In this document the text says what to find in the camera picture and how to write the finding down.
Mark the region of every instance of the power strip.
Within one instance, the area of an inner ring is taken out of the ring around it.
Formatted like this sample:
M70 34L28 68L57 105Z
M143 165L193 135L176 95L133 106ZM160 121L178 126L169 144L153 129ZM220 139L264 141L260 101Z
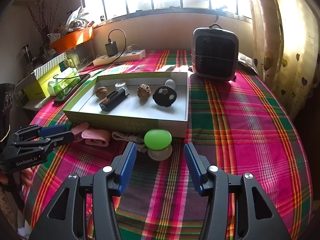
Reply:
M110 62L114 61L117 57L119 57L120 54L121 53L118 53L112 57L108 57L107 55L98 57L97 59L95 59L93 61L93 64L95 66L109 64ZM121 57L115 61L115 63L116 62L123 62L123 61L139 60L144 57L146 57L146 51L144 49L134 50L132 52L128 52L128 53L125 52L124 54L122 54Z

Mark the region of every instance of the black grille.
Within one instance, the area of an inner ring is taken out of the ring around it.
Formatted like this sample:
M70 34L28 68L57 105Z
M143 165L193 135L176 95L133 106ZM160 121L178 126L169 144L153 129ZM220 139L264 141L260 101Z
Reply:
M199 36L196 55L196 70L200 74L228 78L234 65L235 44L225 38Z

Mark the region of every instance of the silver screw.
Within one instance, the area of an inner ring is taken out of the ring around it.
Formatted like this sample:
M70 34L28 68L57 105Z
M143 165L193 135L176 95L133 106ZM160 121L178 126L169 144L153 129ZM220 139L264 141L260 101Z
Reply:
M214 166L214 165L211 165L211 166L209 167L209 170L212 171L212 172L217 172L218 169L219 169L219 168L218 168L217 166Z
M112 171L112 167L111 166L105 166L105 167L103 167L103 169L102 169L104 172L110 172L110 171Z
M77 174L75 173L71 173L69 176L68 176L69 179L76 179L77 178Z
M247 178L247 179L252 179L253 178L253 175L249 172L245 173L244 176Z

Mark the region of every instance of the box lid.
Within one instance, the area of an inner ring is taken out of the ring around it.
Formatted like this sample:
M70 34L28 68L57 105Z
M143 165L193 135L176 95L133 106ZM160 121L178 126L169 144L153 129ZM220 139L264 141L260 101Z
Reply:
M64 59L67 58L65 53L58 55L57 57L53 58L46 64L42 65L41 67L36 68L30 75L25 77L17 86L15 91L20 91L27 87L28 85L32 84L34 81L41 78L44 74L46 74L50 69L58 65L59 63L63 62Z

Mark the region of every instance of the windowsill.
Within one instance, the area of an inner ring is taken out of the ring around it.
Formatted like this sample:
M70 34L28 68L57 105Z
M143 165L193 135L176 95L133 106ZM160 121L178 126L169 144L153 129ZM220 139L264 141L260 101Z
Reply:
M162 8L162 9L154 9L154 10L147 10L147 11L138 11L135 13L130 13L130 14L119 16L119 17L115 17L97 24L94 28L106 25L111 22L121 21L124 19L129 19L129 18L138 17L138 16L152 15L152 14L161 14L161 13L204 13L204 14L218 15L222 17L237 19L237 20L252 24L252 19L250 18L239 16L233 13L223 12L223 11L221 12L217 10L199 9L199 8Z

